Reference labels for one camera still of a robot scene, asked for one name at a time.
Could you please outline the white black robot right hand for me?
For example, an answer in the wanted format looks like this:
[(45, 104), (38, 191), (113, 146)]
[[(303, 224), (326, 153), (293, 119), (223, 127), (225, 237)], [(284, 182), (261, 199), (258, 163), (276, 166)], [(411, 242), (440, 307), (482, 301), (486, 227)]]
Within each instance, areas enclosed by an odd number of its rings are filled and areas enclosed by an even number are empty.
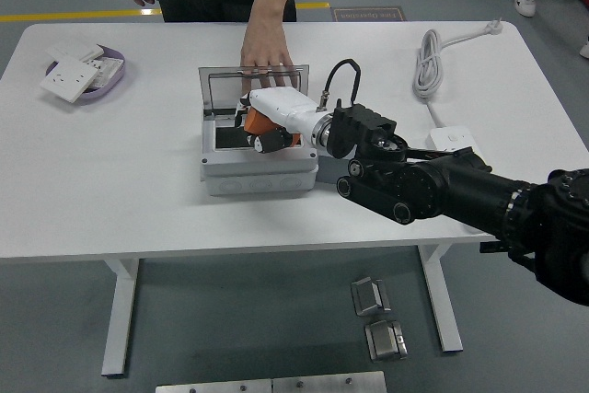
[(324, 146), (321, 136), (331, 114), (293, 87), (254, 89), (239, 99), (236, 127), (242, 125), (248, 143), (260, 153), (294, 146), (300, 138), (314, 148)]

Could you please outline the person's left hand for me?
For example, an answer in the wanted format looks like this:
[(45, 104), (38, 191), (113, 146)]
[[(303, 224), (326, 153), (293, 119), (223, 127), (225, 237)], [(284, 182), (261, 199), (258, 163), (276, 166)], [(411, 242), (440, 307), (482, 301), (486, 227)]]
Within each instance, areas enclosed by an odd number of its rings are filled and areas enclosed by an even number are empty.
[(293, 65), (283, 30), (274, 20), (250, 20), (242, 43), (240, 64), (244, 68), (289, 67)]

